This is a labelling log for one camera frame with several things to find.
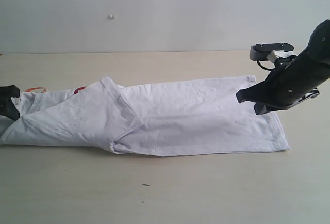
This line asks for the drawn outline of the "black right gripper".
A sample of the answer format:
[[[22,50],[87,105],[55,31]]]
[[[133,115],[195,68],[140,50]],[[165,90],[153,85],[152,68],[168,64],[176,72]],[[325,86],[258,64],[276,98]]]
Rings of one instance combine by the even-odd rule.
[[[292,63],[270,74],[263,82],[236,93],[238,103],[254,102],[256,115],[288,110],[320,92],[320,64]]]

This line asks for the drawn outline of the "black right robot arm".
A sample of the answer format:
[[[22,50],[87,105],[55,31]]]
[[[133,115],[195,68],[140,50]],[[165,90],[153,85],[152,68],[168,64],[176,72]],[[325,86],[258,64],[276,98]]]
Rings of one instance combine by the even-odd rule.
[[[251,47],[250,59],[273,63],[269,75],[254,86],[241,89],[239,103],[253,102],[257,115],[288,110],[317,97],[318,86],[329,79],[329,20],[312,32],[307,47],[298,55],[289,43],[260,43]]]

